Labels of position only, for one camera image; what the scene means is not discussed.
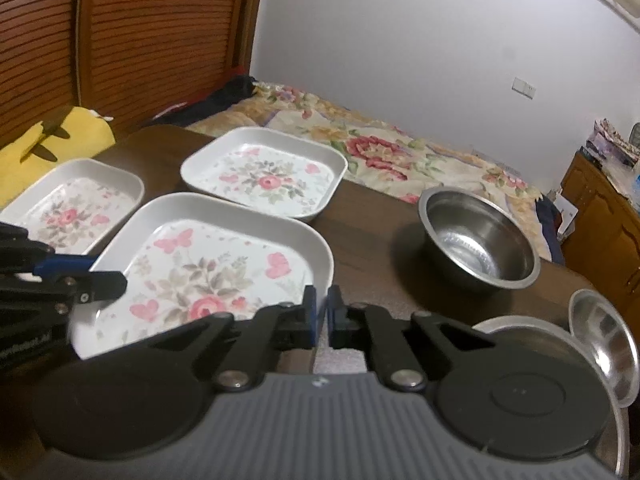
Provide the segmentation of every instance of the wooden cabinet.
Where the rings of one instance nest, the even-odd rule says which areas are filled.
[[[567,267],[593,283],[640,341],[640,216],[579,153],[562,195],[578,208],[575,232],[562,245]]]

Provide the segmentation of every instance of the gray gripper base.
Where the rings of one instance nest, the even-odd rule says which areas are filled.
[[[587,453],[553,463],[483,454],[449,433],[425,400],[373,373],[270,374],[219,396],[178,442],[121,462],[52,450],[26,480],[612,480]]]

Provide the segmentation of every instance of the circular disc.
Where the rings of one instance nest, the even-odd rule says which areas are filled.
[[[436,405],[480,449],[549,460],[583,449],[609,416],[609,397],[589,370],[509,348],[470,352],[438,386]]]
[[[33,417],[47,446],[84,458],[127,458],[184,434],[205,398],[188,364],[139,348],[49,374],[34,395]]]

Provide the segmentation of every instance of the wooden wardrobe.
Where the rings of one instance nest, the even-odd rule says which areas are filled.
[[[248,68],[259,0],[0,0],[0,147],[64,104],[117,137]]]

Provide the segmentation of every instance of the cabinet door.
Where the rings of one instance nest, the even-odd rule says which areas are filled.
[[[640,347],[640,296],[636,295],[622,312],[622,319],[631,330],[636,340],[636,345]]]
[[[620,312],[640,295],[640,229],[623,216],[613,237],[600,253],[600,272],[591,280],[600,293]]]
[[[578,159],[581,155],[575,155],[574,161],[562,180],[562,196],[575,205],[578,209],[588,201],[589,172],[591,168],[585,168]]]
[[[562,244],[569,269],[587,278],[593,285],[601,281],[601,257],[607,243],[620,230],[614,198],[604,184],[598,183],[575,219],[575,231]]]

